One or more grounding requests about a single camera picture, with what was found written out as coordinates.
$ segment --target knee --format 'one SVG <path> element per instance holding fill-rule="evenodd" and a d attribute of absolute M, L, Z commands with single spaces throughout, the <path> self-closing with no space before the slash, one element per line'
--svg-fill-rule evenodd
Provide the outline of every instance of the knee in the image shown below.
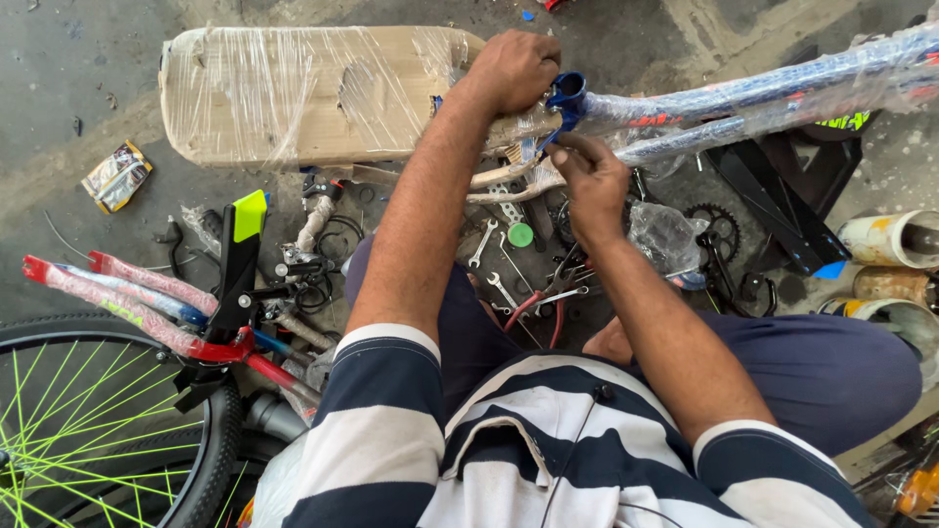
<path fill-rule="evenodd" d="M 372 242 L 375 235 L 365 237 L 355 248 L 355 252 L 349 257 L 348 267 L 346 268 L 346 301 L 349 308 L 355 304 L 359 297 L 359 289 L 362 288 L 362 281 L 365 280 L 365 270 L 368 268 L 368 259 L 372 255 Z"/>
<path fill-rule="evenodd" d="M 900 338 L 866 321 L 849 339 L 848 353 L 840 355 L 839 384 L 850 401 L 842 403 L 858 420 L 877 424 L 881 430 L 896 424 L 922 394 L 919 361 Z"/>

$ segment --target striped shirt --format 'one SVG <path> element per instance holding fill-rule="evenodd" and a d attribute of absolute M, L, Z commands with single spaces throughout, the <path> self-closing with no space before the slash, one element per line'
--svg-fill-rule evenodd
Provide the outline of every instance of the striped shirt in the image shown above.
<path fill-rule="evenodd" d="M 522 355 L 447 424 L 439 366 L 438 347 L 408 326 L 349 333 L 313 427 L 289 448 L 300 463 L 278 496 L 283 523 L 261 524 L 872 526 L 807 443 L 740 420 L 691 446 L 652 391 L 613 363 Z"/>

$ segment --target cardboard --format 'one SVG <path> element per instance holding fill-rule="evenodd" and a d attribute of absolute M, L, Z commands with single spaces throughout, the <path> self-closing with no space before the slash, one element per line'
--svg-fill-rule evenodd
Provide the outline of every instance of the cardboard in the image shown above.
<path fill-rule="evenodd" d="M 165 42 L 170 143 L 204 166 L 406 159 L 485 42 L 447 27 L 204 28 Z M 546 135 L 544 105 L 498 120 L 488 148 Z"/>

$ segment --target orange object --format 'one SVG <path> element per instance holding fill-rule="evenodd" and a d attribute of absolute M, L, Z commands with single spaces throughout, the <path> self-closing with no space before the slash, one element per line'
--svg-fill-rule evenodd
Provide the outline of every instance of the orange object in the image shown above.
<path fill-rule="evenodd" d="M 939 494 L 939 463 L 928 472 L 916 470 L 903 486 L 903 494 L 894 507 L 901 514 L 915 519 L 923 515 L 936 502 Z"/>
<path fill-rule="evenodd" d="M 254 517 L 254 497 L 248 501 L 248 504 L 244 506 L 244 509 L 241 510 L 241 515 L 238 516 L 238 528 L 248 528 L 251 526 L 251 521 Z"/>

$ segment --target red-handled pliers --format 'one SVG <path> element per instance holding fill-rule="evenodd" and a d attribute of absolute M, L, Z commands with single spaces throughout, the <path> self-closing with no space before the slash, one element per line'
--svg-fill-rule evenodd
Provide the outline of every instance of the red-handled pliers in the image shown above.
<path fill-rule="evenodd" d="M 531 306 L 539 301 L 547 299 L 549 296 L 557 295 L 559 293 L 564 293 L 572 284 L 574 284 L 574 276 L 577 274 L 576 270 L 570 270 L 568 272 L 564 271 L 564 267 L 570 261 L 571 256 L 575 253 L 579 244 L 574 244 L 574 247 L 571 248 L 571 251 L 564 258 L 564 261 L 558 266 L 558 269 L 554 271 L 553 279 L 551 280 L 550 286 L 547 287 L 545 291 L 536 289 L 534 295 L 529 297 L 528 300 L 523 302 L 518 309 L 512 313 L 512 316 L 509 317 L 509 321 L 505 323 L 503 330 L 508 332 L 513 325 L 516 324 L 516 321 L 521 317 L 522 313 L 531 308 Z M 554 335 L 551 336 L 550 348 L 558 343 L 558 337 L 561 336 L 561 328 L 564 325 L 564 299 L 558 299 L 555 302 L 554 310 L 557 313 L 555 317 L 556 322 L 554 324 Z"/>

